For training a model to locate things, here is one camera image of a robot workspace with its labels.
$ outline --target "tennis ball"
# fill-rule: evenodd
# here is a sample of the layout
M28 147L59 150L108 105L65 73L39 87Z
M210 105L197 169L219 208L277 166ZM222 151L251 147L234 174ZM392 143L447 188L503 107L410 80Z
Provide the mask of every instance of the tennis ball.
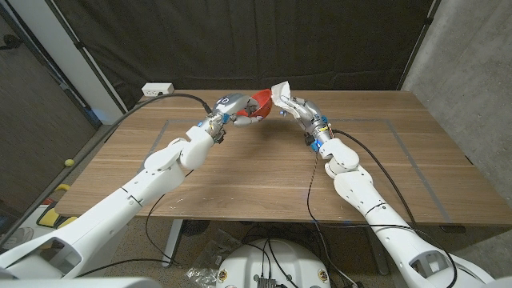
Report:
M68 167L71 167L73 164L74 164L74 160L73 159L67 159L67 160L64 161L64 165L66 165Z

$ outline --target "white power strip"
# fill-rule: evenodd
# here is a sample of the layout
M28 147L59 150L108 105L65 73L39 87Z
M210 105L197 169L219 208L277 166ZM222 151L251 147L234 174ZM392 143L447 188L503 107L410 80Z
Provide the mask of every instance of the white power strip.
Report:
M144 96L155 97L174 92L173 83L146 83L142 88Z

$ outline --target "table leg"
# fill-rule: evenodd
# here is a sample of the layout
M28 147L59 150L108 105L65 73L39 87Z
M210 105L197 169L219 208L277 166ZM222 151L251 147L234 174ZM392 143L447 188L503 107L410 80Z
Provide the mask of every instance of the table leg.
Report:
M377 264L377 272L382 276L388 275L390 273L390 268L387 265L384 246L378 240L377 235L375 235L371 228L365 228L365 232L368 237L368 241L370 242L371 252L374 255L375 263Z
M173 225L170 227L169 237L167 239L166 249L164 253L169 257L174 257L176 249L178 248L179 239L182 230L183 219L175 219L173 220ZM163 261L169 261L168 257L163 256ZM170 267L170 263L162 262L162 266Z

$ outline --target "yellow object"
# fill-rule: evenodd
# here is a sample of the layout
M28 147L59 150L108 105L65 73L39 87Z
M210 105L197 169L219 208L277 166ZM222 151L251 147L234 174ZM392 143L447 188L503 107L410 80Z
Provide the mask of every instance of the yellow object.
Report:
M57 227L57 229L59 229L59 228L63 228L64 226L66 226L66 225L70 224L71 222L73 222L73 221L74 221L74 220L76 220L77 218L78 218L78 217L75 217L75 216L73 216L73 217L69 217L69 218L68 218L68 219L66 219L64 222L62 222L62 223L61 223L61 225L59 225L59 226Z
M64 190L64 191L68 191L69 189L71 188L71 186L67 185L67 184L59 184L57 186L57 188L55 188L54 191L57 191L57 190Z
M73 159L67 159L67 160L64 161L64 165L66 165L68 167L71 167L73 164L74 164L74 160Z
M48 210L37 222L38 225L53 227L55 221L58 219L58 214L55 212L55 208Z

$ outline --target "black cable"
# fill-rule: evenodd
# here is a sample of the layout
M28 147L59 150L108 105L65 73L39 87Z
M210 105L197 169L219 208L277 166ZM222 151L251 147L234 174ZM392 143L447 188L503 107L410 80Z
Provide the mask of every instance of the black cable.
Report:
M155 102L155 101L158 101L158 100L161 100L164 98L170 98L170 97L184 97L184 98L190 98L190 99L196 100L202 104L202 106L204 107L205 111L208 114L211 113L211 108L202 99L200 99L199 97L196 97L196 96L193 96L190 94L184 94L184 93L164 94L164 95L156 96L151 99L145 100L144 102L140 102L134 108L132 108L130 111L126 112L126 114L124 114L123 116L118 118L118 120L116 120L100 138L96 139L94 144L84 154L82 154L82 156L79 156L77 159L74 160L74 165L72 165L69 169L64 170L63 175L59 175L59 177L62 179L68 177L71 174L71 172L73 172L80 165L80 163L82 163L83 160L94 150L94 148L96 148L96 146L98 146L107 136L110 136L118 128L119 124L121 124L121 122L123 122L126 118L128 118L130 115L132 115L135 111L143 108L144 106L146 106L152 102ZM48 196L51 193L53 193L54 190L57 189L57 186L60 184L61 184L60 181L54 181L53 185L48 186L45 189L45 191L38 196L36 201L34 201L30 205L30 207L25 211L24 215L20 219L18 219L15 224L13 224L11 226L11 228L5 233L3 238L0 238L0 246L3 245L9 239L10 236L12 236L12 234L16 231L16 229L19 228L20 225L23 224L23 222L25 220L27 220L28 217L39 207L39 204L44 199L48 198Z
M275 263L278 264L278 267L279 267L280 271L282 272L282 274L285 275L286 280L288 280L288 282L290 282L291 285L293 285L295 288L298 288L298 286L295 285L295 283L288 277L288 274L286 274L286 272L282 269L281 265L279 264L278 260L276 259L274 251L272 250L272 244L270 244L271 243L270 236L269 236L268 240L269 240L270 253L272 254L272 257L274 258Z
M138 261L170 263L169 261L164 261L164 260L161 260L161 259L149 259L149 258L128 259L128 260L122 260L122 261L119 261L119 262L114 262L114 263L111 263L111 264L109 264L109 265L101 266L101 267L96 268L96 269L91 270L91 271L87 271L87 272L85 272L85 273L80 274L80 275L79 275L79 276L77 276L76 278L80 278L80 277L83 277L83 276L89 275L89 274L91 274L91 273L94 273L94 272L96 272L96 271L103 270L103 269L108 268L108 267L116 266L116 265L123 264L123 263L128 263L128 262L138 262Z
M259 249L261 252L263 252L263 254L262 254L262 255L263 255L263 260L262 260L262 278L264 278L264 277L265 277L265 276L263 275L263 263L264 263L264 261L265 261L265 256L266 256L266 260L269 262L269 279L270 279L270 278L272 277L272 272L271 272L271 270L270 270L270 257L269 257L269 255L265 252L265 247L263 247L263 249L262 249L262 248L260 248L260 247L258 247L258 246L256 246L256 245L252 245L252 244L250 244L250 243L246 243L246 244L244 244L244 245L252 246L252 247L254 247L254 248L256 248L256 249Z
M190 175L192 172L194 172L194 171L193 171L193 170L191 170L187 175L185 175L185 178L186 178L188 175ZM144 225L144 228L145 228L145 230L146 230L146 236L147 236L147 239L148 239L148 240L150 240L150 243L154 246L154 248L156 248L158 251L160 251L160 253L162 253L162 255L166 256L166 257L169 259L169 261L170 261L170 262L172 262L172 263L174 263L174 264L176 264L176 265L180 266L180 264L179 264L178 262L176 262L173 258L171 258L171 257L167 256L167 255L166 255L166 253L165 253L162 249L160 249L160 247L158 247L158 246L153 242L153 239L151 239L150 234L149 234L149 233L148 233L148 231L147 231L147 223L148 223L148 221L150 220L150 216L151 216L151 214L153 213L154 208L157 206L157 204L160 202L160 200L162 200L162 198L163 198L164 196L165 196L165 194L164 194L164 195L162 195L162 196L160 196L160 198L159 198L159 199L158 199L158 200L153 204L153 207L151 207L150 212L149 212L149 213L147 214L147 216L146 216L146 224Z
M263 253L264 253L264 254L262 254L262 275L263 275L263 263L264 263L264 261L265 261L265 255L266 255L267 259L269 260L269 279L270 279L270 274L272 273L272 272L270 271L270 258L269 258L269 255L265 252L266 243L267 243L268 241L269 241L269 239L267 239L267 240L265 241L265 244L263 244L263 249L262 249L262 251L263 251Z
M450 263L452 265L452 267L454 268L454 278L452 279L451 283L448 285L447 288L452 288L456 281L457 281L457 267L455 265L455 261L452 259L452 257L450 256L450 253L448 253L448 251L443 248L437 241L435 241L435 239L433 239L431 236L429 236L426 232L423 232L419 229L416 229L416 228L412 228L412 227L408 227L408 226L401 226L401 225L394 225L394 224L361 224L361 225L348 225L348 226L332 226L332 225L326 225L326 224L322 224L320 223L314 216L313 214L311 213L311 208L310 208L310 193L311 193L311 187L313 185L313 179L314 179L314 174L316 172L316 169L317 169L317 164L318 164L318 152L316 153L316 158L315 158L315 162L314 162L314 168L313 168L313 175L311 175L311 182L310 182L310 187L307 191L307 200L306 200L306 203L307 203L307 210L308 212L310 213L310 216L311 218L313 219L314 221L314 224L315 226L317 227L317 230L320 230L320 228L318 227L318 225L320 226L324 226L324 227L329 227L329 228L367 228L367 227L382 227L382 228L401 228L401 229L406 229L406 230L412 230L414 232L418 232L420 234L423 234L425 236L428 237L428 239L430 239L432 242L434 242L434 244L436 246L439 247L439 249L443 250L445 253L446 253L446 256L448 257L448 259L450 260ZM335 264L333 264L332 262L330 262L335 269L338 270L338 272L341 272Z
M409 206L407 205L406 200L402 196L402 193L400 193L400 190L398 189L397 185L394 183L392 177L389 173L387 173L386 168L380 163L380 161L375 157L375 155L366 147L364 144L362 144L359 140L357 140L352 135L348 134L347 132L343 132L341 130L332 129L333 133L338 133L347 136L350 140L356 142L358 145L360 145L361 148L363 148L368 154L372 157L372 159L377 163L378 167L384 172L387 179L390 180L391 185L393 186L394 190L397 192L397 195L400 197L400 201L402 201L403 206L406 208L407 214L409 215L410 220L412 221L412 227L416 228L416 221L414 220L414 216L412 212L410 212Z

